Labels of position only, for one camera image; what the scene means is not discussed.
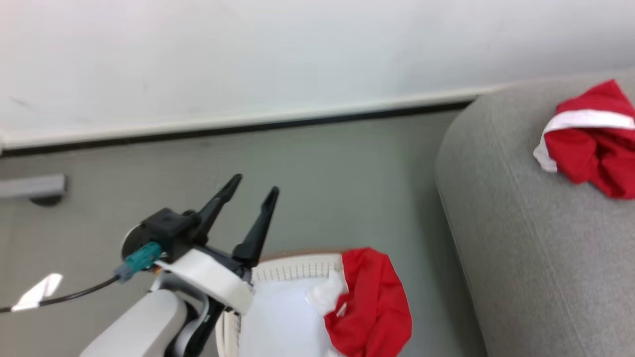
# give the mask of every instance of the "gray floor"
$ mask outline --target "gray floor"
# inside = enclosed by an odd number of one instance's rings
[[[234,173],[244,180],[210,235],[230,250],[273,185],[267,253],[372,246],[391,256],[414,321],[401,356],[484,356],[433,176],[455,112],[0,159],[0,179],[63,172],[57,207],[0,203],[0,302],[50,272],[59,293],[107,279],[126,231],[169,206],[199,208]],[[76,356],[152,277],[37,311],[0,315],[0,355]],[[207,356],[215,356],[210,341]]]

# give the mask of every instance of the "white wall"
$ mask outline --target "white wall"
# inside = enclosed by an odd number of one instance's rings
[[[5,147],[469,96],[635,64],[632,0],[0,0]]]

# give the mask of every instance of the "cable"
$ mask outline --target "cable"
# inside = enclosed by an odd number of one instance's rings
[[[97,290],[103,289],[105,287],[107,287],[108,285],[114,283],[115,281],[119,280],[119,276],[113,276],[112,278],[104,281],[101,284],[97,284],[95,286],[93,286],[92,288],[88,288],[86,290],[82,290],[80,292],[76,292],[76,293],[72,293],[72,294],[68,294],[65,296],[61,296],[61,297],[56,297],[55,299],[48,299],[48,300],[43,300],[40,301],[39,306],[47,306],[47,305],[53,305],[53,304],[58,304],[60,302],[65,302],[65,301],[69,301],[69,300],[73,300],[76,299],[78,297],[82,297],[85,295],[88,295],[90,293],[94,293]],[[13,310],[11,310],[12,306],[8,306],[8,307],[2,307],[0,308],[0,314],[1,313],[12,313]]]

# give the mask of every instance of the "gray sofa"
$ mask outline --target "gray sofa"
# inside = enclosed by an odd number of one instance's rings
[[[439,192],[490,357],[635,356],[635,201],[543,172],[558,103],[635,71],[486,95],[451,125]]]

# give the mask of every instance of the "red cloth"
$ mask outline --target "red cloth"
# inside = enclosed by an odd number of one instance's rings
[[[331,342],[346,357],[397,356],[412,334],[412,318],[390,259],[362,248],[344,252],[342,262],[349,292],[324,317]]]
[[[634,117],[616,81],[593,87],[558,105],[544,133],[549,157],[573,183],[590,181],[609,197],[633,199]],[[548,131],[550,126],[556,129]]]

